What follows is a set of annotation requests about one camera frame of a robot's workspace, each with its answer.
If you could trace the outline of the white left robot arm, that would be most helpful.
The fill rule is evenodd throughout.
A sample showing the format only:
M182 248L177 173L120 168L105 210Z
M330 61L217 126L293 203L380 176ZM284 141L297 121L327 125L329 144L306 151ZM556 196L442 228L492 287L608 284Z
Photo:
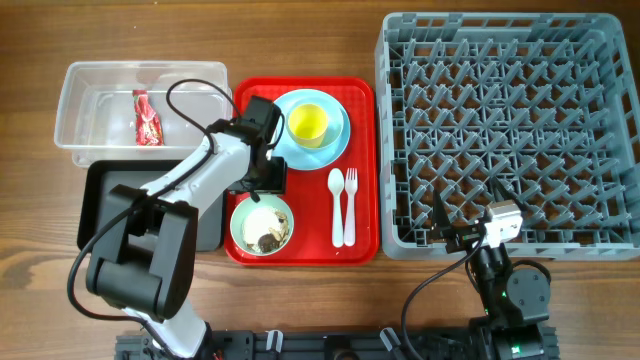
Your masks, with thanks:
M229 187L244 192L283 189L285 162L269 157L280 136L279 116L219 120L201 144L172 170L140 188L115 186L96 233L73 264L82 261L86 288L139 323L173 359L211 359L210 325L187 299L193 279L200 216Z

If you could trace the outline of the green bowl with food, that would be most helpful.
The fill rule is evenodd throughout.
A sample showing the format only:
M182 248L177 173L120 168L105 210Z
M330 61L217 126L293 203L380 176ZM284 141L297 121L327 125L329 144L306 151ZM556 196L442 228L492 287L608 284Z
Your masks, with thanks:
M259 201L241 200L230 218L230 233L243 257L273 255L287 245L294 231L294 216L276 195L262 194Z

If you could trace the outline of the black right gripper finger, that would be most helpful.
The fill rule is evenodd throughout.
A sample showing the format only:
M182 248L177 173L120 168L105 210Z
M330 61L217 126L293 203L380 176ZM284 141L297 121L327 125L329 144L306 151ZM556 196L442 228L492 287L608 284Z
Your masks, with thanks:
M447 228L450 226L449 217L438 190L435 190L433 194L432 224L438 228Z
M525 209L525 206L519 201L517 196L507 190L497 178L492 179L492 194L496 202L513 201L520 210Z

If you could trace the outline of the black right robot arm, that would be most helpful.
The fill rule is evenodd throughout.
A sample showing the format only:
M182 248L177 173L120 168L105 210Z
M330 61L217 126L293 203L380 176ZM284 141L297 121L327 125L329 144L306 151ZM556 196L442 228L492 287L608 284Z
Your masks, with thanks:
M519 237L525 206L492 178L495 200L472 225L454 226L440 192L433 195L429 237L444 240L446 251L465 253L465 266L479 293L485 315L469 322L477 359L557 359L558 338L549 319L551 274L533 260L512 261L508 241Z

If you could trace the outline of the red snack wrapper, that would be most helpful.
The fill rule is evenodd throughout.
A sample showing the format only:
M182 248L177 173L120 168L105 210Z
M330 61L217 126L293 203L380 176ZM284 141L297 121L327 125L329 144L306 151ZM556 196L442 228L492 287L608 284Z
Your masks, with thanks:
M136 115L136 144L138 146L163 146L164 138L161 121L149 102L146 90L133 90Z

